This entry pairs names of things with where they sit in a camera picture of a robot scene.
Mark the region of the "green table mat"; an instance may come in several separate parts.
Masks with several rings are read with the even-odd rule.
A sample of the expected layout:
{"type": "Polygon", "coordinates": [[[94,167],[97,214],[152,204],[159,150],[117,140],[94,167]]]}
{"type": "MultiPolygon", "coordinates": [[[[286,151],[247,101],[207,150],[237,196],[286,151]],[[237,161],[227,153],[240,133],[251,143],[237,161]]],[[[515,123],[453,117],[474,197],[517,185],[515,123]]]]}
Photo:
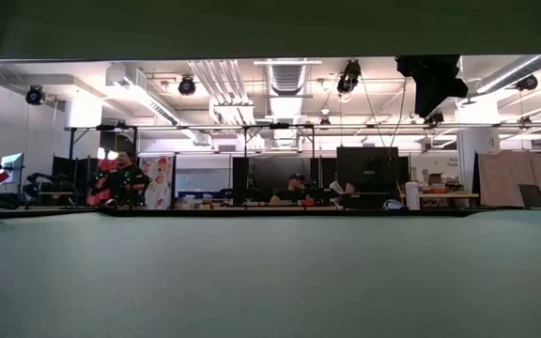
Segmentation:
{"type": "Polygon", "coordinates": [[[0,220],[0,338],[541,338],[541,211],[0,220]]]}

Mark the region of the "white column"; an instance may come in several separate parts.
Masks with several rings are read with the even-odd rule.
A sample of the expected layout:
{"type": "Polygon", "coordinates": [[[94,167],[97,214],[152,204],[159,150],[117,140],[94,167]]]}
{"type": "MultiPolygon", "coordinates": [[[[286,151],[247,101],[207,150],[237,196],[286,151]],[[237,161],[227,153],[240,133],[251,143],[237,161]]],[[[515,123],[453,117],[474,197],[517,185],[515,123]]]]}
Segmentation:
{"type": "Polygon", "coordinates": [[[472,190],[475,154],[498,153],[500,142],[496,128],[461,129],[457,133],[459,182],[466,191],[472,190]]]}

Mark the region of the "silver ceiling duct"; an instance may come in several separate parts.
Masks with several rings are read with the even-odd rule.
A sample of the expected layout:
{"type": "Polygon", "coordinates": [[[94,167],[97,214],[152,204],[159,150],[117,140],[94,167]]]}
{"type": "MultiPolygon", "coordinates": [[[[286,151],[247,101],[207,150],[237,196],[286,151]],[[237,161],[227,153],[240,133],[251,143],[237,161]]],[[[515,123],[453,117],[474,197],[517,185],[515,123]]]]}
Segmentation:
{"type": "Polygon", "coordinates": [[[255,60],[254,65],[264,70],[267,86],[265,101],[267,116],[272,124],[287,124],[286,129],[272,132],[272,145],[277,149],[295,148],[297,130],[290,125],[301,118],[303,104],[311,95],[306,92],[311,67],[321,65],[320,60],[307,58],[275,58],[255,60]]]}

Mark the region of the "colourful poster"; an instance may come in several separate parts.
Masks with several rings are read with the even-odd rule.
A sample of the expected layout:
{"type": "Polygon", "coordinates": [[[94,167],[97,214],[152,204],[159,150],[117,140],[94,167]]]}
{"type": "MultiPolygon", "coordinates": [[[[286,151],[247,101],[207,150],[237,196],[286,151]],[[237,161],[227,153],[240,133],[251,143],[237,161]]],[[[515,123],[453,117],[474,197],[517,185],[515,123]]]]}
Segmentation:
{"type": "Polygon", "coordinates": [[[140,168],[149,178],[144,194],[147,209],[171,207],[173,165],[173,157],[147,157],[140,160],[140,168]]]}

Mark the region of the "white monitor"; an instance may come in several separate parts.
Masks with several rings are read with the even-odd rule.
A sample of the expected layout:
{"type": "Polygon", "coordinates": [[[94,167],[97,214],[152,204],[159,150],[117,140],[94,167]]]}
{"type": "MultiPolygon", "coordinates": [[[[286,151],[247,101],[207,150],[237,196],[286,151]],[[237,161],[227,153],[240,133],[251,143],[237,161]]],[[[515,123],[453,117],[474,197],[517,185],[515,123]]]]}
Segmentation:
{"type": "Polygon", "coordinates": [[[3,184],[21,184],[23,173],[23,153],[6,155],[1,159],[1,174],[7,174],[8,177],[3,184]]]}

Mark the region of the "cluttered wooden workbench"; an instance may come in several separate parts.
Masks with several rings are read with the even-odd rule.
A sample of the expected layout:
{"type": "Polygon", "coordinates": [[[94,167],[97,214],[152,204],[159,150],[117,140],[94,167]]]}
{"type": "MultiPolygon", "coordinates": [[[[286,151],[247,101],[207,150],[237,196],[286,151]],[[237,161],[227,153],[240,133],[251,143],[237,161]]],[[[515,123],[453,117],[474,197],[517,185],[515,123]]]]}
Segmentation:
{"type": "Polygon", "coordinates": [[[480,195],[468,192],[456,178],[443,173],[432,173],[420,184],[421,208],[469,208],[475,207],[480,195]]]}

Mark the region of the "black overhead truss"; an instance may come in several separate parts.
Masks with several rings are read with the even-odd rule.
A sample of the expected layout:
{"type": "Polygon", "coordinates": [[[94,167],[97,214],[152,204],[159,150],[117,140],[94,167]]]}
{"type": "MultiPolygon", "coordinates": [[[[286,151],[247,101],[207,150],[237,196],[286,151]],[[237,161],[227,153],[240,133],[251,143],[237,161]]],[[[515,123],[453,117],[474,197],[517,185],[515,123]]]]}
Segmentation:
{"type": "MultiPolygon", "coordinates": [[[[70,138],[73,143],[78,140],[76,133],[82,131],[113,132],[121,133],[123,131],[131,131],[133,137],[137,139],[142,131],[180,131],[192,138],[192,141],[197,147],[203,147],[200,152],[202,155],[218,155],[225,154],[230,157],[231,164],[231,186],[222,188],[217,192],[201,192],[198,198],[206,203],[211,203],[215,199],[222,201],[227,200],[235,206],[246,206],[252,202],[254,205],[262,204],[266,201],[267,194],[264,190],[256,185],[254,158],[257,155],[277,155],[277,150],[271,151],[262,147],[255,147],[252,142],[258,138],[262,131],[274,131],[278,129],[286,129],[287,124],[269,124],[269,125],[168,125],[168,126],[129,126],[119,121],[115,125],[101,124],[95,127],[67,127],[70,132],[70,138]],[[242,151],[237,150],[222,150],[219,146],[214,146],[206,138],[212,132],[227,133],[233,132],[237,138],[242,141],[242,151]]],[[[325,202],[329,199],[330,189],[324,187],[324,169],[320,148],[321,132],[328,131],[344,131],[354,130],[354,125],[314,125],[314,124],[294,124],[290,128],[297,130],[297,144],[302,138],[308,140],[312,148],[309,150],[311,160],[309,161],[308,173],[304,175],[305,179],[311,179],[311,182],[305,182],[305,186],[312,193],[320,193],[320,201],[325,202]]],[[[176,156],[182,152],[180,150],[168,151],[141,151],[139,143],[133,143],[133,153],[137,156],[137,162],[140,163],[142,158],[147,157],[173,157],[174,158],[174,174],[172,183],[172,202],[171,208],[175,208],[178,202],[177,187],[177,160],[176,156]]]]}

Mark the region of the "white upright cylinder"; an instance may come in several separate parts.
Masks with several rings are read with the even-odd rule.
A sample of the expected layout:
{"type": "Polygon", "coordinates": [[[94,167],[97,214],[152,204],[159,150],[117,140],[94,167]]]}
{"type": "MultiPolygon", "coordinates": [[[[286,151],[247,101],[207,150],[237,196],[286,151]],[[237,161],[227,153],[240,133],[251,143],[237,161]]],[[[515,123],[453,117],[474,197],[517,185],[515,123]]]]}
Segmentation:
{"type": "Polygon", "coordinates": [[[405,183],[405,197],[408,209],[419,210],[421,208],[419,194],[419,183],[417,181],[405,183]]]}

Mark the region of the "large black monitor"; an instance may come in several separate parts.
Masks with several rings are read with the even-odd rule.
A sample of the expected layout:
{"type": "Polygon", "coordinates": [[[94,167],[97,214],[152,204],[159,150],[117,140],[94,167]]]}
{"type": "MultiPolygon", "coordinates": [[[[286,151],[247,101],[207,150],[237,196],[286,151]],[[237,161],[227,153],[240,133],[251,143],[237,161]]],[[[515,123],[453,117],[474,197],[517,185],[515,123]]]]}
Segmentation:
{"type": "Polygon", "coordinates": [[[387,200],[399,198],[396,147],[338,147],[336,155],[344,209],[382,209],[387,200]]]}

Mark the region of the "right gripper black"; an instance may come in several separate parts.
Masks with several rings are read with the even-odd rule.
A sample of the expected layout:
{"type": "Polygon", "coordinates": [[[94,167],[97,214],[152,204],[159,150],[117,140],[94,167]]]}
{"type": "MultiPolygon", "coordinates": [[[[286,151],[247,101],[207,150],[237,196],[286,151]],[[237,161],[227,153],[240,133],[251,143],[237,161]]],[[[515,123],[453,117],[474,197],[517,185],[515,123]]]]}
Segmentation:
{"type": "Polygon", "coordinates": [[[459,54],[399,55],[396,69],[415,82],[414,113],[428,117],[448,98],[466,98],[468,87],[458,78],[459,54]]]}

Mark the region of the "person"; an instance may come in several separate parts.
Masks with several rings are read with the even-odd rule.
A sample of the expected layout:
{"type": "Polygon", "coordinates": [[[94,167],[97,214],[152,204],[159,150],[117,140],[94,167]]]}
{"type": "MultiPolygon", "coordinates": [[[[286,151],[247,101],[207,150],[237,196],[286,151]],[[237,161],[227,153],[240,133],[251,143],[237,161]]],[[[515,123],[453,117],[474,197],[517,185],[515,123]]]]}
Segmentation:
{"type": "Polygon", "coordinates": [[[100,204],[107,207],[142,207],[150,183],[147,174],[135,163],[129,150],[117,153],[115,167],[104,171],[97,192],[103,192],[100,204]]]}
{"type": "Polygon", "coordinates": [[[288,185],[285,189],[278,190],[270,199],[271,205],[281,205],[282,203],[302,204],[312,206],[315,200],[310,191],[305,186],[304,176],[293,174],[288,178],[288,185]]]}

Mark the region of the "pink partition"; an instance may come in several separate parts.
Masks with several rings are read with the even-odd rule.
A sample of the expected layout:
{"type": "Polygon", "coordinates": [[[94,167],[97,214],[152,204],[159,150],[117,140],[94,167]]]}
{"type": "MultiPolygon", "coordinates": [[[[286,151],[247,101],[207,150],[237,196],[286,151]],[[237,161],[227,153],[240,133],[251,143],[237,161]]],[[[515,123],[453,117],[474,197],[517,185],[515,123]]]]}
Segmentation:
{"type": "Polygon", "coordinates": [[[477,158],[480,203],[523,207],[519,185],[541,186],[541,153],[505,150],[477,158]]]}

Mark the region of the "red cloth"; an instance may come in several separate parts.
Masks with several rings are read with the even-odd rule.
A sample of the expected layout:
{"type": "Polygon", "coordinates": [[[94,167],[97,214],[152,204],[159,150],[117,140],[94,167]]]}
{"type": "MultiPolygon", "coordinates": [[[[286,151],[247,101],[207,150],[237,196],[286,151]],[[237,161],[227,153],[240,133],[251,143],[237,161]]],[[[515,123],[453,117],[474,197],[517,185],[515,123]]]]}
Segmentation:
{"type": "Polygon", "coordinates": [[[95,173],[88,177],[87,204],[100,206],[110,199],[122,200],[129,181],[129,173],[118,169],[115,160],[98,160],[95,173]]]}

